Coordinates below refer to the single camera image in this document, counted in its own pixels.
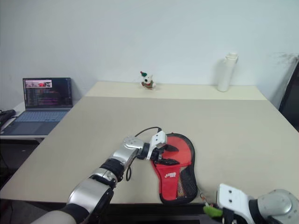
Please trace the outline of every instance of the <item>tabletop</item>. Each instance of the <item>tabletop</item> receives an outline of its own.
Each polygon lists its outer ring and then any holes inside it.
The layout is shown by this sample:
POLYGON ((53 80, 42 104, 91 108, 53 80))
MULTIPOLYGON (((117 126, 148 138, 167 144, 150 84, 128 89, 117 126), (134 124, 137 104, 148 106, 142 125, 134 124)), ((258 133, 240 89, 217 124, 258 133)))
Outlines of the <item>tabletop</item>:
MULTIPOLYGON (((0 197, 64 203, 123 138, 150 126, 191 140, 197 183, 211 202, 222 182, 254 197, 273 189, 299 196, 298 132, 256 87, 232 87, 226 97, 217 92, 213 97, 197 95, 215 87, 160 88, 159 92, 138 84, 97 83, 23 163, 0 197), (163 93, 167 88, 176 91, 163 93), (180 94, 183 89, 191 93, 180 94)), ((148 131, 140 138, 148 142, 153 134, 148 131)), ((118 183, 111 202, 160 203, 158 178, 148 161, 134 161, 131 180, 118 183)))

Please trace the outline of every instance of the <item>figurine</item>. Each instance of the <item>figurine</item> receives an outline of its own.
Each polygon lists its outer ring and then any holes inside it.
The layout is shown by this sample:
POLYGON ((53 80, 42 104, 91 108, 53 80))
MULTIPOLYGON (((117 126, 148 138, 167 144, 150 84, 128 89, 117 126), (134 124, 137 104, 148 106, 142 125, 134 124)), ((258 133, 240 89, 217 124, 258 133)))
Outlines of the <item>figurine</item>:
POLYGON ((156 83, 153 82, 153 75, 149 76, 147 73, 145 72, 140 72, 142 77, 143 77, 143 82, 141 83, 141 85, 149 90, 152 90, 153 88, 155 88, 156 83))

